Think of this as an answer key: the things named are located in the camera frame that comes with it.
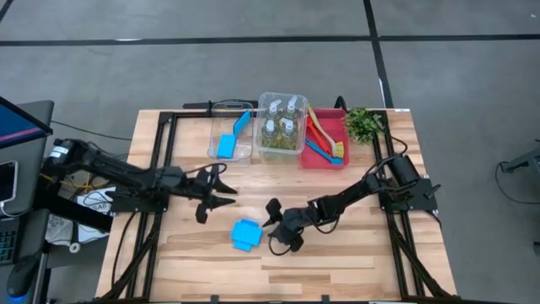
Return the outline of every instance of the label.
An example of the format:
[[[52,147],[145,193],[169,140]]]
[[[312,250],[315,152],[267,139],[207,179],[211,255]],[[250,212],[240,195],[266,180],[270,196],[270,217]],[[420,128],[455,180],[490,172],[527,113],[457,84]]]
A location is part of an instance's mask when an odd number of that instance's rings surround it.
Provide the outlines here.
[[[49,154],[49,157],[54,157],[54,158],[60,158],[60,156],[62,156],[62,153],[58,153],[54,151]]]
[[[54,147],[52,152],[58,152],[58,153],[62,153],[62,154],[67,154],[69,152],[69,150],[64,148],[64,147],[56,146],[56,147]]]

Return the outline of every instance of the keyboard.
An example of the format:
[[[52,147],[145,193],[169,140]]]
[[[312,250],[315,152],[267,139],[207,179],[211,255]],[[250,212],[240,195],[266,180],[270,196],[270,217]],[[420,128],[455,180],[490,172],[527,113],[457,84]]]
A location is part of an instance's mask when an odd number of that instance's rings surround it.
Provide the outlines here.
[[[0,220],[0,265],[14,263],[17,254],[17,232],[19,231],[19,218]]]

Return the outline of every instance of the blue block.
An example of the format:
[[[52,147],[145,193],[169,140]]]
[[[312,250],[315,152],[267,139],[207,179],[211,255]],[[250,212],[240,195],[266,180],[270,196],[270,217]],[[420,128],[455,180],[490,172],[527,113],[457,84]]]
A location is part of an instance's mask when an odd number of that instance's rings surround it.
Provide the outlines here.
[[[218,158],[233,158],[235,152],[236,136],[231,134],[221,134],[218,144]]]
[[[251,115],[249,111],[245,111],[244,114],[238,120],[235,122],[235,125],[233,126],[233,134],[235,136],[240,135],[242,133],[242,130],[246,127],[247,123],[250,121]]]
[[[251,251],[251,245],[248,244],[248,243],[244,243],[244,242],[233,241],[233,247],[236,248],[236,249],[243,250],[245,252],[250,252]]]
[[[230,238],[235,242],[244,242],[252,246],[259,246],[261,243],[262,229],[252,220],[235,222]]]

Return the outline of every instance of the computer monitor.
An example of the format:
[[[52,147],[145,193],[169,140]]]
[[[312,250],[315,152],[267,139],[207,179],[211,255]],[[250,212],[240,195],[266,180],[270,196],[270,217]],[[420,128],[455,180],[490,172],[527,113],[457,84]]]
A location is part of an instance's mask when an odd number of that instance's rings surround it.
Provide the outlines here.
[[[52,134],[52,129],[0,96],[0,149]]]

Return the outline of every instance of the yellow brush handle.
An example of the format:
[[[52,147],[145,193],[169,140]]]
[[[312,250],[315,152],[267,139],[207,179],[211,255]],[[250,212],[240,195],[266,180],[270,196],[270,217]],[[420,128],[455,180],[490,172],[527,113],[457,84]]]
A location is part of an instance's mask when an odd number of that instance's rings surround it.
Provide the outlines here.
[[[328,142],[330,142],[330,145],[332,146],[332,156],[337,157],[336,156],[336,154],[337,154],[336,142],[330,137],[330,135],[328,135],[326,132],[324,132],[324,130],[321,127],[321,124],[317,120],[317,116],[313,112],[313,109],[311,109],[310,105],[307,105],[307,111],[310,113],[311,119],[313,120],[313,124],[315,125],[315,127],[318,128],[319,131],[321,131],[322,135],[324,135],[324,137],[327,138]]]

